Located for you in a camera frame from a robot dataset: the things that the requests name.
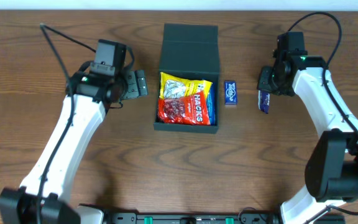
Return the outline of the red Hacks candy bag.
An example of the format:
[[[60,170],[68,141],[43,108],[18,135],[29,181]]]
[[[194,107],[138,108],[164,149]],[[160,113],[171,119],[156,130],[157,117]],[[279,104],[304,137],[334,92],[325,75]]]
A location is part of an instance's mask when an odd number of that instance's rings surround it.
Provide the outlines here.
[[[158,118],[163,123],[209,126],[211,124],[202,91],[181,98],[158,100]]]

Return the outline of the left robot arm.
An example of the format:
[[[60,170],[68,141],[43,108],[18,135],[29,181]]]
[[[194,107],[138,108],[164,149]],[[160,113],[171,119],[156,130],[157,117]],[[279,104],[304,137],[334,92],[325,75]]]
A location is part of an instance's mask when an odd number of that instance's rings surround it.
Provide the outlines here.
[[[101,39],[94,60],[67,78],[62,112],[42,155],[18,189],[0,194],[3,223],[108,222],[103,209],[71,208],[69,201],[79,164],[108,111],[148,94],[144,71],[125,63],[132,54],[124,44]]]

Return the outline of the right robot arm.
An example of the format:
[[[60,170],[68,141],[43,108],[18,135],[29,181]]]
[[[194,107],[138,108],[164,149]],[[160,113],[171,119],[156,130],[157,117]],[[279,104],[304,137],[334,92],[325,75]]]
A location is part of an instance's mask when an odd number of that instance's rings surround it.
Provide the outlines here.
[[[334,86],[321,56],[309,56],[302,32],[277,37],[275,63],[259,75],[259,108],[270,95],[299,96],[319,141],[305,168],[305,186],[283,202],[270,223],[316,223],[330,210],[358,199],[358,119]]]

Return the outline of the dark purple chocolate bar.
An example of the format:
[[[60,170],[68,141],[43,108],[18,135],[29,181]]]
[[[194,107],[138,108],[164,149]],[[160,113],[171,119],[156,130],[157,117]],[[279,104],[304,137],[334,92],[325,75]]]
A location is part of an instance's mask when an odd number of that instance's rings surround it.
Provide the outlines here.
[[[270,94],[266,91],[259,90],[258,94],[258,107],[259,110],[265,114],[269,113],[270,108]]]

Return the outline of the blue Eclipse mint tin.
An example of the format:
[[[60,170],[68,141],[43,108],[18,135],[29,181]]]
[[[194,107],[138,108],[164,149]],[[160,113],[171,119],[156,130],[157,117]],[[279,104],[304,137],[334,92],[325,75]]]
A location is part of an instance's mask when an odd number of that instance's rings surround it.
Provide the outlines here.
[[[224,96],[226,105],[237,104],[237,85],[235,81],[224,82]]]

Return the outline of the blue cookie pack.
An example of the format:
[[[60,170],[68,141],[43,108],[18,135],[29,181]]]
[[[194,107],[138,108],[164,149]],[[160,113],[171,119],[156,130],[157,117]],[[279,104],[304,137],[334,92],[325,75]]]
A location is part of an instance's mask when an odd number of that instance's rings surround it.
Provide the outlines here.
[[[215,125],[215,120],[216,120],[215,96],[216,96],[215,84],[212,83],[211,87],[209,89],[208,96],[206,98],[206,105],[207,105],[207,108],[208,108],[209,122],[210,122],[211,126]]]

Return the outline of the yellow Hacks candy bag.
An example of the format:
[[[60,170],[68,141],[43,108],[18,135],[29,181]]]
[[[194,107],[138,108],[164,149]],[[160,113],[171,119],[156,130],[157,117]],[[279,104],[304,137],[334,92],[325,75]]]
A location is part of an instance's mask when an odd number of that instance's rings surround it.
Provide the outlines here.
[[[207,97],[212,84],[212,82],[207,80],[189,80],[160,72],[159,98],[162,100],[176,99],[191,96],[201,91]]]

